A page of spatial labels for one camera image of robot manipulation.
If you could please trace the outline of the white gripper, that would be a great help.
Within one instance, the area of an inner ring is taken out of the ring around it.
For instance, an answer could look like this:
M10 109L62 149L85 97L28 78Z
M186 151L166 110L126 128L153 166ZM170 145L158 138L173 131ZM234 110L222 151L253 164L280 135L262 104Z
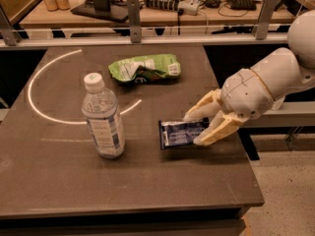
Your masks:
M224 110L233 112L224 114L222 103ZM235 133L249 118L259 118L272 108L273 103L258 75L250 69L241 69L228 77L220 90L205 94L185 113L183 120L191 122L214 118L193 141L197 146L206 147Z

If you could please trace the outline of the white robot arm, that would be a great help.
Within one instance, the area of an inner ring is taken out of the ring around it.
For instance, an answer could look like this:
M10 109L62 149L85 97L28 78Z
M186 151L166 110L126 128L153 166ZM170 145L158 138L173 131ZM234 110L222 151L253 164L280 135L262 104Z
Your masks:
M184 116L186 122L212 119L193 143L209 146L235 133L250 119L279 108L284 98L315 86L315 11L298 16L287 32L288 47L278 48L249 69L228 77Z

